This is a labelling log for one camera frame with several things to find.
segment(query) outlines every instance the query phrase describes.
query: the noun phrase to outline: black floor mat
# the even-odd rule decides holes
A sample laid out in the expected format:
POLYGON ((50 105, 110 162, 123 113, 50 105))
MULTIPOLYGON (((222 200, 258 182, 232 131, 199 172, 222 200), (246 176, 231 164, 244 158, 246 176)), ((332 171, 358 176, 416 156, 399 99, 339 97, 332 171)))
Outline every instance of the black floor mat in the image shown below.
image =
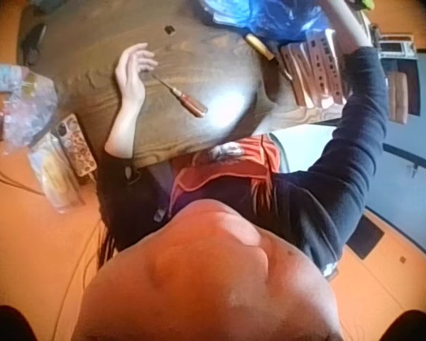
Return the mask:
POLYGON ((358 227, 350 237, 347 245, 356 253, 360 259, 365 259, 376 247, 383 236, 383 231, 379 229, 371 220, 363 216, 358 223, 358 227))

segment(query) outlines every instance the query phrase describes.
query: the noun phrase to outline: dark blue sweater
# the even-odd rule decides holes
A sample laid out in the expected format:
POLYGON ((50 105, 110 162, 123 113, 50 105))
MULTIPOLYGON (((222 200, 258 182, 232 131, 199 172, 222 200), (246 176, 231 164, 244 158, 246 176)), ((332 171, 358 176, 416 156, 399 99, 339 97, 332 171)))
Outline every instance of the dark blue sweater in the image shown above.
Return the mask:
MULTIPOLYGON (((250 180, 224 176, 176 202, 174 213, 192 201, 215 199, 255 225, 302 250, 323 272, 335 264, 363 214, 369 184, 376 173, 388 121, 385 75, 373 48, 346 58, 353 89, 339 126, 320 159, 306 172, 273 175, 270 210, 252 210, 250 180)), ((104 152, 98 174, 102 219, 121 251, 163 227, 157 211, 167 212, 169 197, 147 168, 126 177, 131 159, 104 152)))

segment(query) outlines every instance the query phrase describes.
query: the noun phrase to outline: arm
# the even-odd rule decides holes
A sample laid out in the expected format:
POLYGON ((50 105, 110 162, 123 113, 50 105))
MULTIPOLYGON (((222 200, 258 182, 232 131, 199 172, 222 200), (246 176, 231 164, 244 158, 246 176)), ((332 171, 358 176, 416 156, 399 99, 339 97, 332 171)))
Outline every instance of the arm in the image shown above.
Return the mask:
POLYGON ((388 90, 378 54, 348 22, 346 4, 320 1, 351 52, 346 68, 354 93, 320 159, 307 172, 277 175, 275 188, 282 235, 322 268, 337 261, 363 214, 386 135, 388 90))
POLYGON ((342 51, 350 55, 363 47, 372 47, 369 39, 344 0, 318 0, 330 25, 336 31, 342 51))
POLYGON ((142 43, 127 48, 115 70, 121 92, 121 108, 104 149, 117 158, 131 158, 133 155, 136 122, 145 99, 145 87, 139 73, 153 70, 158 65, 151 59, 155 54, 144 50, 147 45, 142 43))
POLYGON ((102 219, 114 246, 121 251, 159 228, 154 216, 161 191, 146 168, 135 171, 132 155, 136 122, 145 99, 139 78, 142 70, 153 70, 154 54, 147 44, 126 49, 116 68, 121 108, 104 148, 98 169, 97 192, 102 219))

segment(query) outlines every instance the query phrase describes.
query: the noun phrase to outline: blue wall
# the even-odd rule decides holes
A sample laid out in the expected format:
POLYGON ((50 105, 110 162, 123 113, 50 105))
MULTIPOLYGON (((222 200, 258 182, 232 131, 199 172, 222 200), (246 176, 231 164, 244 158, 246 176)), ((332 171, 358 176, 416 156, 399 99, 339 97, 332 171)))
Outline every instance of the blue wall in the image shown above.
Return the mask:
POLYGON ((426 54, 418 60, 421 88, 421 115, 409 115, 408 124, 390 122, 386 143, 426 159, 426 54))
MULTIPOLYGON (((421 116, 407 125, 391 122, 386 143, 426 159, 426 54, 419 55, 421 116)), ((383 153, 367 205, 426 250, 426 170, 383 153)))

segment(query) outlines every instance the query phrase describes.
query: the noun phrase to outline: screwdriver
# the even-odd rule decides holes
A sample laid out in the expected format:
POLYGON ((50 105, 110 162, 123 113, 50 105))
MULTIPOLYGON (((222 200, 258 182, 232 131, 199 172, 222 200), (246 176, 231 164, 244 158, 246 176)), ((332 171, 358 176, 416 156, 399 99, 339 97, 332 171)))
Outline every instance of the screwdriver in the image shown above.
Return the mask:
POLYGON ((187 94, 184 94, 176 87, 170 86, 168 83, 164 82, 163 80, 160 80, 158 77, 153 75, 153 78, 155 78, 157 81, 159 81, 162 85, 167 87, 172 94, 177 97, 178 101, 182 104, 184 108, 186 108, 187 111, 189 111, 191 114, 193 114, 195 117, 202 118, 205 116, 205 114, 208 112, 208 108, 204 106, 202 103, 197 101, 196 99, 188 96, 187 94))

